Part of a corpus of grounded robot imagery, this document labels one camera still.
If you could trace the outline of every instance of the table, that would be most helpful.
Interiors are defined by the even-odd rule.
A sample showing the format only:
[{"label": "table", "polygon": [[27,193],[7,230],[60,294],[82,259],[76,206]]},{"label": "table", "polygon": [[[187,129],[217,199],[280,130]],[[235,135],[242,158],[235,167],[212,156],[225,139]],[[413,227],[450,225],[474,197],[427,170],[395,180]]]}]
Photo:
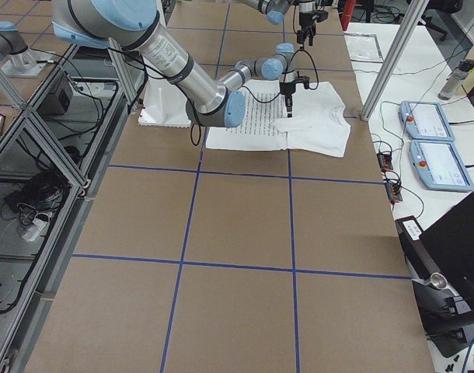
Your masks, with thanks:
[{"label": "table", "polygon": [[[335,11],[318,31],[345,158],[131,117],[26,372],[433,371]],[[213,76],[295,39],[240,4],[181,2],[169,32]]]},{"label": "table", "polygon": [[[382,55],[386,56],[397,29],[398,26],[396,25],[351,23],[347,32],[377,35]],[[463,97],[463,91],[459,91],[457,96],[449,101],[438,99],[437,94],[444,85],[446,77],[451,73],[450,68],[443,60],[444,58],[427,29],[424,26],[418,26],[394,72],[395,74],[403,74],[420,71],[424,68],[429,69],[418,74],[394,75],[391,78],[382,95],[381,104],[369,120],[371,132],[374,134],[374,141],[377,141],[379,139],[378,136],[380,136],[383,141],[387,141],[394,149],[401,147],[401,141],[382,128],[383,118],[385,128],[397,135],[402,134],[403,126],[399,120],[399,108],[391,103],[382,103],[384,101],[400,103],[408,99],[439,102],[444,104],[443,109],[450,122],[474,120],[474,109],[470,102],[467,99],[457,101]],[[375,73],[366,71],[378,71],[381,64],[356,61],[352,61],[352,64],[356,72],[361,98],[364,101],[376,77]],[[465,164],[474,164],[474,124],[453,126],[452,130],[456,136],[455,145]],[[423,199],[425,209],[422,216],[418,218],[418,221],[426,229],[452,206],[462,200],[466,194],[426,190],[418,180],[413,168],[408,150],[409,146],[410,139],[405,135],[403,151],[395,153],[396,160],[393,161],[393,164],[396,172],[402,176],[403,186],[409,188]],[[468,169],[468,171],[474,182],[474,168]],[[402,191],[402,196],[403,202],[395,205],[393,211],[394,219],[409,215],[417,216],[421,209],[420,202],[405,190]],[[430,350],[432,351],[434,366],[437,371],[444,370],[448,364],[461,366],[462,359],[465,356],[465,351],[460,353],[461,358],[457,363],[452,358],[444,359],[432,343],[430,343]]]}]

